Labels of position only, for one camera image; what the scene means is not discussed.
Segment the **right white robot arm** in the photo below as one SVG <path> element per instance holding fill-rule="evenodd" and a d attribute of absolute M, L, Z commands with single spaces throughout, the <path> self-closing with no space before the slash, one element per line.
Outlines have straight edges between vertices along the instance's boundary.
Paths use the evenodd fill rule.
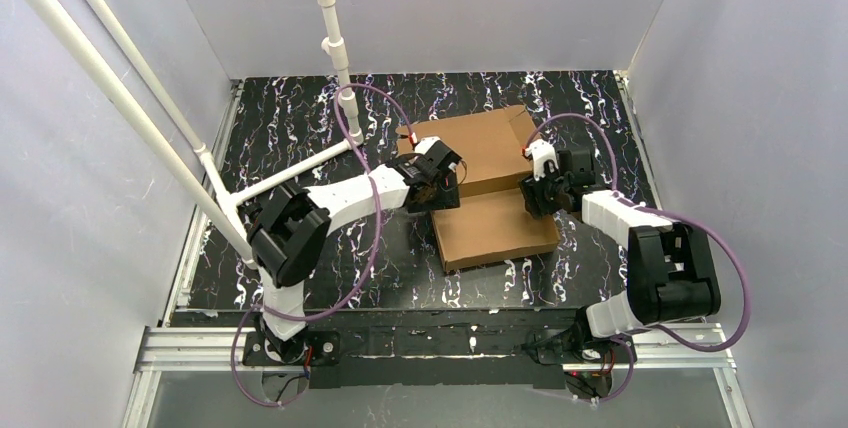
<path fill-rule="evenodd" d="M 519 183 L 535 219 L 563 211 L 614 240 L 627 257 L 623 292 L 577 311 L 565 332 L 530 348 L 569 350 L 611 346 L 616 335 L 663 322 L 718 312 L 721 294 L 706 233 L 682 221 L 641 211 L 603 184 L 585 150 L 557 150 L 537 140 L 523 150 L 532 164 Z"/>

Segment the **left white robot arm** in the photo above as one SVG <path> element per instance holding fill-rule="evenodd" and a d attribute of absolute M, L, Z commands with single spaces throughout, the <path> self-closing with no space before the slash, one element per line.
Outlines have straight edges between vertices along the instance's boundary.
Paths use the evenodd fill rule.
<path fill-rule="evenodd" d="M 328 236 L 386 210 L 459 207 L 456 171 L 465 164 L 440 138 L 427 137 L 413 152 L 362 175 L 328 185 L 287 181 L 280 186 L 256 212 L 247 236 L 263 290 L 262 313 L 254 326 L 262 338 L 259 346 L 272 360 L 289 364 L 306 356 L 304 282 L 317 268 Z"/>

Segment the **brown cardboard box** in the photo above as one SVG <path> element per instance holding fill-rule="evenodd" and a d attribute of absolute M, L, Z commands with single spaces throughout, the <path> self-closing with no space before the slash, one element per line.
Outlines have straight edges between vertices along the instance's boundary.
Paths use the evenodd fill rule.
<path fill-rule="evenodd" d="M 556 221 L 533 218 L 519 189 L 532 174 L 522 149 L 535 128 L 522 105 L 413 125 L 418 138 L 437 136 L 466 162 L 458 173 L 460 206 L 431 213 L 445 272 L 557 249 Z"/>

